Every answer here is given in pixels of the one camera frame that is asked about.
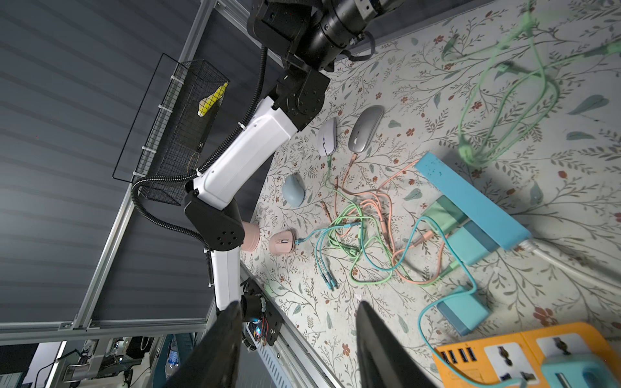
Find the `blue-grey charger plug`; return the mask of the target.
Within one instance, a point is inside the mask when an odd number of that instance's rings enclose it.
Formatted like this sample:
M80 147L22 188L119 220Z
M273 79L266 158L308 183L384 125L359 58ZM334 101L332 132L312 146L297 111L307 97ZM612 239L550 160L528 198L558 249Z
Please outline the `blue-grey charger plug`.
M490 312L475 296L468 294L462 286L457 287L452 295L454 295L453 298L439 302L437 308L457 333L465 336L483 323Z

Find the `teal charger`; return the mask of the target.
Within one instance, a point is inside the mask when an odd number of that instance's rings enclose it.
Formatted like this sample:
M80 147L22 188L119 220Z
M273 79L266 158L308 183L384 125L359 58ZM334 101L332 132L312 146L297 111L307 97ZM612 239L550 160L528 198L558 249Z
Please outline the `teal charger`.
M620 387L608 365L593 353L548 357L541 365L541 372L550 387Z

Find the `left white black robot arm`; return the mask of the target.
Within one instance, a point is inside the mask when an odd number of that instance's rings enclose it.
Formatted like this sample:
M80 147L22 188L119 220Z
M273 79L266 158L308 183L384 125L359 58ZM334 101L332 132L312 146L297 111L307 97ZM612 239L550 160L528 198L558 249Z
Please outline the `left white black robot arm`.
M368 37L374 19L394 11L397 1L256 1L247 31L274 52L284 74L270 92L257 87L246 115L197 169L184 175L146 176L131 188L135 209L144 217L139 189L149 183L183 184L185 228L161 219L155 224L198 240L208 261L215 305L225 310L241 298L240 252L244 227L235 194L258 168L319 114L334 61Z

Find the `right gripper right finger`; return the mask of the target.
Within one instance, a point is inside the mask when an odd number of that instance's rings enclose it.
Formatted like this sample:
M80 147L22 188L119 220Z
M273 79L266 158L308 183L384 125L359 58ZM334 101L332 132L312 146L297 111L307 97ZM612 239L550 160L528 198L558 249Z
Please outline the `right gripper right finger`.
M362 387L433 387L368 302L357 308L357 360Z

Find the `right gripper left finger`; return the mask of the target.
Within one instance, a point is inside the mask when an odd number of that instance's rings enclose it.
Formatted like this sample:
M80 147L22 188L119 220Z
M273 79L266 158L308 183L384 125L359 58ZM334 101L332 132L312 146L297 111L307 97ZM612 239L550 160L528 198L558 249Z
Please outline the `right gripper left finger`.
M200 344L163 386L236 387L241 336L242 310L235 301L218 315Z

